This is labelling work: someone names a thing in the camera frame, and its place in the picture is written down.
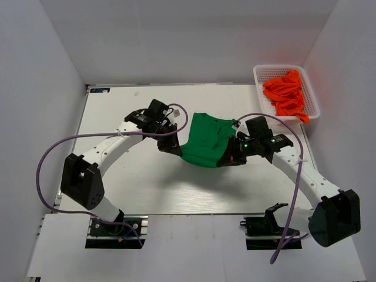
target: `white plastic basket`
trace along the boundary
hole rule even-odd
[[[261,112],[276,116],[276,107],[271,104],[269,98],[263,93],[263,90],[265,89],[263,84],[271,78],[284,76],[290,69],[295,69],[300,73],[301,90],[306,103],[303,112],[306,113],[310,119],[318,118],[320,116],[320,110],[306,72],[300,66],[294,65],[259,65],[253,68],[254,81],[256,83]],[[296,116],[278,116],[278,118],[291,121],[291,123],[301,122]]]

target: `white wall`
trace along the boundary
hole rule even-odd
[[[85,86],[38,0],[0,1],[0,280],[23,281],[42,216],[35,170],[53,142],[75,133]],[[43,168],[50,203],[63,157]]]
[[[321,104],[307,126],[320,171],[361,199],[353,236],[367,281],[376,281],[376,2],[339,0],[304,67]]]
[[[337,0],[41,0],[86,84],[252,82],[302,65]]]

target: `green fabric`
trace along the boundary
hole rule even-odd
[[[229,137],[236,133],[232,128],[235,121],[194,113],[188,142],[181,146],[182,159],[196,166],[217,167]]]

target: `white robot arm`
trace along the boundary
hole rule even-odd
[[[181,156],[176,133],[159,136],[177,129],[171,110],[154,99],[147,109],[134,111],[125,117],[115,131],[119,133],[117,136],[106,138],[80,156],[70,154],[64,163],[62,193],[101,219],[122,222],[124,213],[105,197],[102,177],[121,155],[145,138],[138,133],[147,133],[156,139],[160,151]],[[133,134],[122,135],[120,132]]]
[[[241,164],[244,157],[260,155],[296,181],[301,161],[293,143],[284,135],[273,136],[264,117],[246,121],[238,130],[230,154]],[[309,163],[303,162],[299,189],[312,205],[311,210],[296,207],[290,228],[310,233],[321,246],[328,247],[360,231],[360,200],[353,190],[342,191],[319,174]],[[286,225],[290,207],[277,203],[265,211],[265,228],[278,233]],[[247,225],[247,232],[260,226]]]

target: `orange cloth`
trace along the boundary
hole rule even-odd
[[[306,104],[297,70],[289,70],[282,78],[272,78],[263,86],[264,94],[277,109],[277,116],[297,116],[304,123],[310,122],[307,114],[302,112]]]

